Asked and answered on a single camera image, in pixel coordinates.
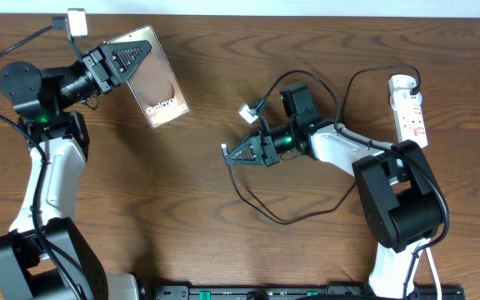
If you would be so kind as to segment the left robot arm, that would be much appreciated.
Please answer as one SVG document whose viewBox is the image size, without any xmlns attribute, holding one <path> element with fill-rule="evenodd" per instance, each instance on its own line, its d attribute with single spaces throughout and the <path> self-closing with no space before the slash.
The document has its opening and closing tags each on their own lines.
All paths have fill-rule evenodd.
<svg viewBox="0 0 480 300">
<path fill-rule="evenodd" d="M 89 136 L 76 103 L 126 83 L 152 51 L 147 41 L 103 43 L 67 67 L 8 64 L 0 90 L 18 114 L 32 170 L 22 208 L 0 236 L 0 291 L 6 299 L 150 299 L 133 274 L 105 271 L 75 222 Z"/>
</svg>

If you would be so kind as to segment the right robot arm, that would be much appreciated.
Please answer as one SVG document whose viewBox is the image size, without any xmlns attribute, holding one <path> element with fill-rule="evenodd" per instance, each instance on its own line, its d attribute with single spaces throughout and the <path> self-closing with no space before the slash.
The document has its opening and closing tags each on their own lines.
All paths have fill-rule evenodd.
<svg viewBox="0 0 480 300">
<path fill-rule="evenodd" d="M 412 139 L 376 142 L 352 132 L 337 119 L 323 119 L 305 82 L 280 92 L 288 124 L 271 128 L 263 116 L 264 100 L 243 105 L 239 113 L 262 127 L 233 150 L 222 146 L 227 167 L 278 163 L 297 151 L 353 176 L 364 217 L 377 240 L 375 265 L 367 285 L 380 298 L 407 299 L 418 260 L 447 235 L 447 202 L 424 156 Z"/>
</svg>

